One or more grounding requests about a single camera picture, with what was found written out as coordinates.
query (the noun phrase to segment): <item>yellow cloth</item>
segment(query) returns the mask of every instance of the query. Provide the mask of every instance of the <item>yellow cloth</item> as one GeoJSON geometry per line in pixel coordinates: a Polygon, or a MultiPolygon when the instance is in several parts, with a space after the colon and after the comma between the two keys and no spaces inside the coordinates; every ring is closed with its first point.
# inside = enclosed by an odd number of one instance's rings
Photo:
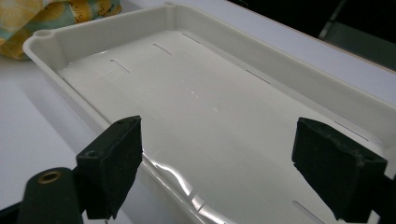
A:
{"type": "Polygon", "coordinates": [[[22,45],[35,31],[119,14],[120,0],[0,0],[0,54],[28,59],[22,45]]]}

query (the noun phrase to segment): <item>white plastic tray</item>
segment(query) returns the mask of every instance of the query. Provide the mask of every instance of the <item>white plastic tray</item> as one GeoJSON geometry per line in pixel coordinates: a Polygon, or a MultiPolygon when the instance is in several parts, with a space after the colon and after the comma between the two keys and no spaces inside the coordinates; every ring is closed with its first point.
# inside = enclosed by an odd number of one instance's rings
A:
{"type": "Polygon", "coordinates": [[[291,162],[299,117],[396,171],[396,108],[193,7],[39,31],[24,50],[98,133],[142,117],[138,178],[179,223],[336,223],[291,162]]]}

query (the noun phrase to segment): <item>white table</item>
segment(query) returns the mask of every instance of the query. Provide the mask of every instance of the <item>white table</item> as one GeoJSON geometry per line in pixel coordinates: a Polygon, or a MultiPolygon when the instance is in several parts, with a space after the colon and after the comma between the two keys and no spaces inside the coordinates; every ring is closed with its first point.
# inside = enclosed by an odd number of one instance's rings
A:
{"type": "MultiPolygon", "coordinates": [[[[164,2],[121,1],[123,12],[164,2]]],[[[177,2],[198,7],[317,69],[396,106],[396,75],[392,71],[225,0],[177,2]]],[[[52,167],[75,167],[76,153],[94,138],[94,132],[50,87],[33,62],[18,62],[0,57],[0,209],[19,202],[26,181],[36,173],[52,167]]]]}

